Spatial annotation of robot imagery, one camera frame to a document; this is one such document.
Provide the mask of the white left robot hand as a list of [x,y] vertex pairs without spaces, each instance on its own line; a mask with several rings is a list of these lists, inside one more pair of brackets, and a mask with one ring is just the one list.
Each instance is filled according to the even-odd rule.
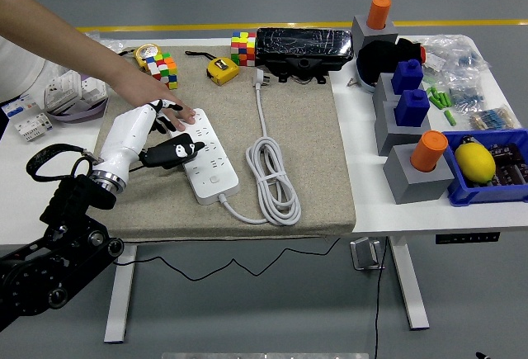
[[140,161],[147,168],[173,168],[191,161],[205,147],[182,133],[146,149],[149,133],[156,130],[158,112],[170,106],[148,103],[117,116],[102,146],[102,161],[93,167],[91,179],[108,191],[122,192],[129,182],[130,165]]

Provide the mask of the person's hand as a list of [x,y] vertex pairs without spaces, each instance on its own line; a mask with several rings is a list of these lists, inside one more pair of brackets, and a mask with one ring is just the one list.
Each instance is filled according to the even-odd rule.
[[106,81],[110,87],[131,106],[139,107],[148,103],[159,105],[159,101],[169,101],[170,106],[162,108],[157,115],[154,126],[161,133],[166,130],[183,131],[188,125],[195,123],[195,112],[181,99],[176,97],[168,87],[157,79],[140,72],[124,61],[124,66],[111,73]]

